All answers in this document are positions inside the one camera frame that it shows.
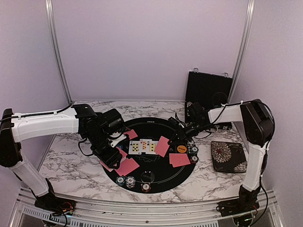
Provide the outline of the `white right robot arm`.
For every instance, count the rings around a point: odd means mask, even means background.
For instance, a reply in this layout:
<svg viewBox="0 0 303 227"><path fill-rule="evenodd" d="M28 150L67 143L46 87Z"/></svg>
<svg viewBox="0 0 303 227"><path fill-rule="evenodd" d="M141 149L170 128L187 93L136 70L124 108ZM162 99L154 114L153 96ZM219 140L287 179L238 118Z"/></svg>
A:
<svg viewBox="0 0 303 227"><path fill-rule="evenodd" d="M234 207L239 212L246 211L256 201L260 192L260 181L267 164L267 151L275 132L276 124L270 108L261 100L254 99L202 110L188 125L183 125L175 117L170 117L169 122L175 127L175 132L168 141L170 145L189 141L216 123L243 124L249 158L246 175L239 189L239 198L235 200Z"/></svg>

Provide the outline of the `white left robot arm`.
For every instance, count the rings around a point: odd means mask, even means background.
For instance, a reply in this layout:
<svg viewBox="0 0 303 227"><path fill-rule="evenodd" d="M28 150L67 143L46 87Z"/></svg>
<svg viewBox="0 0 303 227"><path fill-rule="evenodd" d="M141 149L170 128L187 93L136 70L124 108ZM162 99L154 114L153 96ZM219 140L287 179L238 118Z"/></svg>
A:
<svg viewBox="0 0 303 227"><path fill-rule="evenodd" d="M123 156L116 145L126 139L125 130L124 120L116 109L96 113L88 104L28 114L6 109L0 121L0 165L10 169L26 184L38 203L56 210L64 201L55 196L49 180L22 155L21 142L48 135L77 133L84 141L90 142L92 155L105 166L118 169Z"/></svg>

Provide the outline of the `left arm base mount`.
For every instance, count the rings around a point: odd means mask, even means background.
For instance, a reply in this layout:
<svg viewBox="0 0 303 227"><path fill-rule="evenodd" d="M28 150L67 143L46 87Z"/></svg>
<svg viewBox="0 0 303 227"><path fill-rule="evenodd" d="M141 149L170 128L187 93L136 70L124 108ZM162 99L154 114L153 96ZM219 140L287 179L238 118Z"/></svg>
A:
<svg viewBox="0 0 303 227"><path fill-rule="evenodd" d="M53 189L49 189L48 193L43 196L36 196L33 192L36 201L35 206L41 209L52 211L55 214L72 214L76 205L75 200L70 200L62 197L57 197Z"/></svg>

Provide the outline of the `clear round dealer button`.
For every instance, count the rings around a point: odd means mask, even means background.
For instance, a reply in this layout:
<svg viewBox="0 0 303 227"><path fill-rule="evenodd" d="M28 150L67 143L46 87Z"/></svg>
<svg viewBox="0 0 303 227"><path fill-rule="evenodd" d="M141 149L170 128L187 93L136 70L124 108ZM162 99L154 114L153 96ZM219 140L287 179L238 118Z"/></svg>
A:
<svg viewBox="0 0 303 227"><path fill-rule="evenodd" d="M155 175L151 171L145 171L141 174L141 181L143 183L153 183L155 180Z"/></svg>

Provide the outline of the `aluminium front rail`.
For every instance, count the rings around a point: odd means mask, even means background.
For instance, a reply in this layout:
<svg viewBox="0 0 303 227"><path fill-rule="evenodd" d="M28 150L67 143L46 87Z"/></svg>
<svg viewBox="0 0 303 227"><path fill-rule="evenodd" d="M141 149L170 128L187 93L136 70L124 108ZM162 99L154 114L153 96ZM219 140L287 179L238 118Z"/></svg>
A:
<svg viewBox="0 0 303 227"><path fill-rule="evenodd" d="M221 215L217 201L188 203L136 203L102 201L61 195L75 201L74 212L53 216L34 206L31 191L22 188L11 215L10 227L239 227L252 222L255 227L285 226L273 191L261 192L259 208Z"/></svg>

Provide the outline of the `black floral rectangular tray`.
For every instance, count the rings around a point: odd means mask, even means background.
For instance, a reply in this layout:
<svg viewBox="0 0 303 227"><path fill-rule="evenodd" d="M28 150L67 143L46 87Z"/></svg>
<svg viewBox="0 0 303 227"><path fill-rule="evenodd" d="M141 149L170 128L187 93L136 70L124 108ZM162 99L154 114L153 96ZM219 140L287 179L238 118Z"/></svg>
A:
<svg viewBox="0 0 303 227"><path fill-rule="evenodd" d="M226 174L246 173L247 160L240 143L212 141L211 157L216 172Z"/></svg>

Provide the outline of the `right aluminium frame post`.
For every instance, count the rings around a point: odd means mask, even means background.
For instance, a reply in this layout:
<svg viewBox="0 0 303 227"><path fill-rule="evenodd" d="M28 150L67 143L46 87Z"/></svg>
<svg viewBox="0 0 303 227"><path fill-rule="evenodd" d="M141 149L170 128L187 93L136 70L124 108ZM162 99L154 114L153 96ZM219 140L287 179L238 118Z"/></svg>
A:
<svg viewBox="0 0 303 227"><path fill-rule="evenodd" d="M233 75L232 75L232 87L231 87L231 90L229 93L229 99L228 99L229 103L232 101L232 96L235 92L236 85L237 85L238 79L240 77L242 62L243 62L245 52L246 52L246 49L248 46L249 37L250 37L250 33L251 33L251 26L252 26L252 21L253 21L253 14L254 14L254 9L255 9L255 2L256 2L255 0L248 0L247 10L246 10L246 15L245 15L245 20L244 20L244 27L243 27L243 32L242 32L242 36L241 36L240 48L239 48L236 64L235 64L235 67L233 70Z"/></svg>

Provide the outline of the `orange big blind button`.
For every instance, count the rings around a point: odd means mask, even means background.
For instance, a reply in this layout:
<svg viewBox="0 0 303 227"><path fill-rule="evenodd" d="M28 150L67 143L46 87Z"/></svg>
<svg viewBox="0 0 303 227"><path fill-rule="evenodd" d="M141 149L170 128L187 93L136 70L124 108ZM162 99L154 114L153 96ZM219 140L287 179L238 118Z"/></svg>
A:
<svg viewBox="0 0 303 227"><path fill-rule="evenodd" d="M179 145L179 146L177 146L177 152L181 153L181 154L186 153L187 152L187 147L184 146L184 145Z"/></svg>

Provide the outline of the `red playing card deck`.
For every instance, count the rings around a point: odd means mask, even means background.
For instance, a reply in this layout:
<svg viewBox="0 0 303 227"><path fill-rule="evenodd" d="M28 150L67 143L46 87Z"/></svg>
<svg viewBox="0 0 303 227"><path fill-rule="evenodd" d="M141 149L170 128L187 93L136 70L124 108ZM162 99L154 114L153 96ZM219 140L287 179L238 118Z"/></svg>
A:
<svg viewBox="0 0 303 227"><path fill-rule="evenodd" d="M101 165L108 171L116 170L120 167L120 165L126 160L127 153L120 149L119 147L115 148L116 151L119 151L120 155L114 156L109 163L105 163L100 160Z"/></svg>

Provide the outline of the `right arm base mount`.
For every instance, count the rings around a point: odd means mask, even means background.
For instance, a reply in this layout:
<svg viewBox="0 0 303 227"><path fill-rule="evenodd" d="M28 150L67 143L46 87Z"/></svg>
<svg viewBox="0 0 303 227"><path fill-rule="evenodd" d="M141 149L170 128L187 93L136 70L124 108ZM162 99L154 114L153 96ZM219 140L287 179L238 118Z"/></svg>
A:
<svg viewBox="0 0 303 227"><path fill-rule="evenodd" d="M257 210L258 208L259 202L257 197L240 195L237 199L219 202L217 204L216 210L220 212L222 217L226 217L229 215Z"/></svg>

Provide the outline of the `aluminium frame post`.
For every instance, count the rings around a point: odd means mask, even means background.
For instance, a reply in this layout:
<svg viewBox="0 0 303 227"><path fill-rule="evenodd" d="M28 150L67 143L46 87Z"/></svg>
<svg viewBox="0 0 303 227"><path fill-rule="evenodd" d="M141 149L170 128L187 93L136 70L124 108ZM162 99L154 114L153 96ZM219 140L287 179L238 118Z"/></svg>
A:
<svg viewBox="0 0 303 227"><path fill-rule="evenodd" d="M57 69L59 72L59 77L60 77L60 81L62 84L65 98L66 98L67 102L70 104L70 103L72 103L72 98L71 98L71 94L69 91L67 79L65 76L65 71L64 71L60 48L59 48L59 42L58 42L58 38L57 38L55 19L54 19L54 13L53 13L53 1L46 0L45 6L46 6L46 15L47 15L47 20L48 20L48 25L49 25L49 31L50 31L50 37L51 37L51 42L52 42L52 46L53 46L55 62L56 62Z"/></svg>
<svg viewBox="0 0 303 227"><path fill-rule="evenodd" d="M247 10L246 10L246 15L245 15L245 20L244 20L244 27L243 27L243 32L242 32L242 36L241 36L240 48L239 48L236 64L235 64L235 67L233 70L233 75L232 75L232 87L231 87L231 90L229 93L229 99L228 99L229 103L232 101L232 96L235 92L236 85L237 85L238 79L240 77L242 62L243 62L245 52L246 52L246 49L248 46L249 37L250 37L250 33L251 33L251 26L252 26L252 21L253 21L253 14L254 14L254 9L255 9L255 2L256 2L255 0L248 0Z"/></svg>

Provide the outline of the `black poker chip case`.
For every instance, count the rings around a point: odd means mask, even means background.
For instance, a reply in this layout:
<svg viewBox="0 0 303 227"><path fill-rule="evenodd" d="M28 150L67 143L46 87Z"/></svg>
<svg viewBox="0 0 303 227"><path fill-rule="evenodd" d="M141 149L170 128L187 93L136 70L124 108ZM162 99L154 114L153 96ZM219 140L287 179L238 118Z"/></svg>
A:
<svg viewBox="0 0 303 227"><path fill-rule="evenodd" d="M186 116L186 102L198 102L205 110L218 108L227 103L231 87L232 78L190 71L185 94L185 123L191 122Z"/></svg>

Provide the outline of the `left aluminium frame post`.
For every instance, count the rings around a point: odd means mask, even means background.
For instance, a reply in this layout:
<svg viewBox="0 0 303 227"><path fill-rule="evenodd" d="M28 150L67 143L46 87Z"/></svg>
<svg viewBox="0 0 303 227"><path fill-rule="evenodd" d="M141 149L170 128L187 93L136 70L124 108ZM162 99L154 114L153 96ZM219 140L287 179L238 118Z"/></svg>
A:
<svg viewBox="0 0 303 227"><path fill-rule="evenodd" d="M64 71L60 48L59 48L59 42L58 42L58 38L57 38L55 19L54 19L54 13L53 13L53 1L46 0L45 6L46 6L46 15L47 15L47 20L48 20L48 25L49 25L49 31L50 31L50 37L51 37L51 42L52 42L52 46L53 46L55 62L56 62L57 69L59 72L59 77L60 77L60 81L62 84L65 98L66 98L67 102L70 104L70 103L72 103L72 98L71 98L71 94L69 91L67 79L65 76L65 71Z"/></svg>

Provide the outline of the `dealt red card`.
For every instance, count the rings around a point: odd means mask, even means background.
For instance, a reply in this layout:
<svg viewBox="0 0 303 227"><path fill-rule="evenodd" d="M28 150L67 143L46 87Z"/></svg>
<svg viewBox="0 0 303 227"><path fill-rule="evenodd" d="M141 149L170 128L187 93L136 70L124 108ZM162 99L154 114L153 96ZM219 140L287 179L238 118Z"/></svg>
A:
<svg viewBox="0 0 303 227"><path fill-rule="evenodd" d="M132 139L138 137L137 133L134 130L126 131L126 132L124 132L124 135L127 135L129 140L132 140Z"/></svg>
<svg viewBox="0 0 303 227"><path fill-rule="evenodd" d="M119 168L115 170L119 176L126 176L131 172L131 169Z"/></svg>
<svg viewBox="0 0 303 227"><path fill-rule="evenodd" d="M120 168L131 169L131 171L136 170L139 167L139 164L133 159L126 159L120 164Z"/></svg>
<svg viewBox="0 0 303 227"><path fill-rule="evenodd" d="M155 153L160 155L161 157L165 157L168 149L169 149L169 139L167 139L164 136L161 136L156 145Z"/></svg>
<svg viewBox="0 0 303 227"><path fill-rule="evenodd" d="M190 165L191 162L187 156L187 154L183 153L170 153L169 154L169 163L173 167L180 167L180 166L186 166Z"/></svg>

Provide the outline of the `round black poker mat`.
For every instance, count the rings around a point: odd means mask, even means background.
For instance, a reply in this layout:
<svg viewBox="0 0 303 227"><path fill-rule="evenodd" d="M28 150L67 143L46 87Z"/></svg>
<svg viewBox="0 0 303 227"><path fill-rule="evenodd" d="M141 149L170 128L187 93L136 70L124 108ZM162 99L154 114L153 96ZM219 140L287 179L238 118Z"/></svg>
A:
<svg viewBox="0 0 303 227"><path fill-rule="evenodd" d="M160 118L137 118L128 120L125 125L134 130L139 139L156 139L159 140L161 136L167 139L171 138L174 133L175 127L168 120ZM141 190L141 174L145 171L151 171L155 175L155 180L151 184L151 190L148 193L160 193L173 189L183 183L193 172L195 164L186 166L173 167L169 163L169 154L177 153L175 145L170 146L165 157L159 155L127 155L128 158L133 158L139 167L125 176L133 176L136 180L134 188L127 188L124 184L123 188L137 193L143 193Z"/></svg>

